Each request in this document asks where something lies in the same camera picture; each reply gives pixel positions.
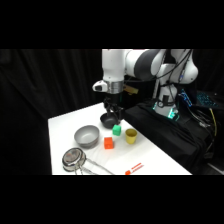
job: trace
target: black curtain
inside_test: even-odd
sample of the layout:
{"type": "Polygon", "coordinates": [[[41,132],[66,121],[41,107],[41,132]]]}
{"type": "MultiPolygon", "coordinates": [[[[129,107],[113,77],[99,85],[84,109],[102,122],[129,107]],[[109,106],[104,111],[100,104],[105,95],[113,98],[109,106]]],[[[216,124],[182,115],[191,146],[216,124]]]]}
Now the black curtain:
{"type": "MultiPolygon", "coordinates": [[[[2,174],[51,174],[47,120],[103,101],[92,91],[101,60],[101,49],[0,49],[2,174]]],[[[198,88],[224,95],[223,49],[196,49],[194,61],[198,88]]],[[[152,83],[136,85],[134,103],[152,95],[152,83]]]]}
{"type": "Polygon", "coordinates": [[[195,49],[193,59],[199,69],[197,89],[224,96],[224,49],[195,49]]]}

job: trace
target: red and white object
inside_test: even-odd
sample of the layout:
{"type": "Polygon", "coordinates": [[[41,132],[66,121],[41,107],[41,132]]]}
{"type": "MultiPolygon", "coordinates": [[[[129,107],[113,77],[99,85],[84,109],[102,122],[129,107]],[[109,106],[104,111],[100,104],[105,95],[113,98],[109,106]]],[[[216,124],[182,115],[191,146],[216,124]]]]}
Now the red and white object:
{"type": "Polygon", "coordinates": [[[136,172],[137,170],[141,169],[144,165],[142,165],[141,163],[139,163],[137,166],[131,168],[131,170],[128,170],[125,175],[131,175],[132,173],[136,172]]]}

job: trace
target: tabletop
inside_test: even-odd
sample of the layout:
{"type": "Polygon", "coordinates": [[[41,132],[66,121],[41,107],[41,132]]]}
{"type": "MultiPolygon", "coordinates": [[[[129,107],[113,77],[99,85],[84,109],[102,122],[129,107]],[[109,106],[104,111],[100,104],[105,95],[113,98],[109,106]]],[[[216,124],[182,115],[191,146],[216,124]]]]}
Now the tabletop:
{"type": "MultiPolygon", "coordinates": [[[[88,159],[107,168],[115,175],[125,175],[126,171],[139,163],[144,166],[132,175],[191,175],[140,132],[138,132],[136,143],[129,145],[125,139],[125,131],[133,127],[128,122],[122,120],[121,136],[114,136],[112,130],[104,128],[100,121],[104,113],[106,110],[103,103],[100,103],[48,120],[53,175],[75,175],[74,172],[69,173],[63,169],[62,158],[69,149],[81,148],[75,142],[74,135],[77,130],[86,125],[99,128],[99,142],[93,149],[81,149],[88,159]],[[104,138],[106,137],[113,138],[114,149],[104,149],[104,138]]],[[[109,175],[88,161],[84,167],[100,175],[109,175]]]]}

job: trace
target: orange block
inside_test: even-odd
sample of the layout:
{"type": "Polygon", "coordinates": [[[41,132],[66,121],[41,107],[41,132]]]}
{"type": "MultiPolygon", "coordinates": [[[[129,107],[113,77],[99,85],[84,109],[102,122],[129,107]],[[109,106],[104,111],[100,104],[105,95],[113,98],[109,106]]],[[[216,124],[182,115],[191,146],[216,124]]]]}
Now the orange block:
{"type": "Polygon", "coordinates": [[[105,149],[114,148],[113,138],[104,138],[104,148],[105,149]]]}

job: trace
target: small cup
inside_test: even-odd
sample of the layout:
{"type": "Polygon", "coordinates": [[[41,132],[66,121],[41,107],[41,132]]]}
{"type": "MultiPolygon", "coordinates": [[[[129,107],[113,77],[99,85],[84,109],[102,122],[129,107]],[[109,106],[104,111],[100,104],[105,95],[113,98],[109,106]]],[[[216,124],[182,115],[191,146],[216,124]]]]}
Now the small cup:
{"type": "Polygon", "coordinates": [[[134,129],[128,129],[126,132],[126,141],[128,144],[133,145],[136,141],[138,132],[134,129]]]}

